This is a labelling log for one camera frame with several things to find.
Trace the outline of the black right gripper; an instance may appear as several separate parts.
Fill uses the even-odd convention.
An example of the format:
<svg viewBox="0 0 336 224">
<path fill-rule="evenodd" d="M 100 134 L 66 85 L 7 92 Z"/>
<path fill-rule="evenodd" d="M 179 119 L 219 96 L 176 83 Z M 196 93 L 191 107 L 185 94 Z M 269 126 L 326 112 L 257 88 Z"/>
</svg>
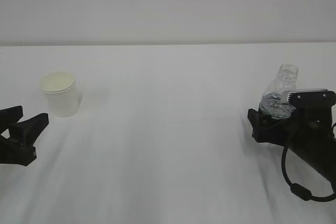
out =
<svg viewBox="0 0 336 224">
<path fill-rule="evenodd" d="M 247 118 L 253 128 L 252 137 L 257 143 L 284 145 L 281 155 L 281 172 L 293 193 L 308 193 L 307 188 L 293 183 L 286 171 L 286 157 L 292 150 L 331 185 L 335 192 L 335 135 L 332 109 L 299 109 L 296 128 L 288 133 L 285 120 L 275 120 L 270 115 L 249 109 Z"/>
</svg>

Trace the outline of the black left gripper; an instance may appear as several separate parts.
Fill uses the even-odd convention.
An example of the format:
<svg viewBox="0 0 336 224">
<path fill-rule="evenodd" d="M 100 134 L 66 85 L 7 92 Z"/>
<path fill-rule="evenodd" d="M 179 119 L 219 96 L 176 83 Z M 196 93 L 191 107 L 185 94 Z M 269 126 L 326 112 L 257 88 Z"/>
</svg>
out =
<svg viewBox="0 0 336 224">
<path fill-rule="evenodd" d="M 1 135 L 1 164 L 28 166 L 36 159 L 34 144 L 49 124 L 47 113 L 18 122 L 23 117 L 21 105 L 0 110 L 0 132 L 8 129 L 9 137 Z"/>
</svg>

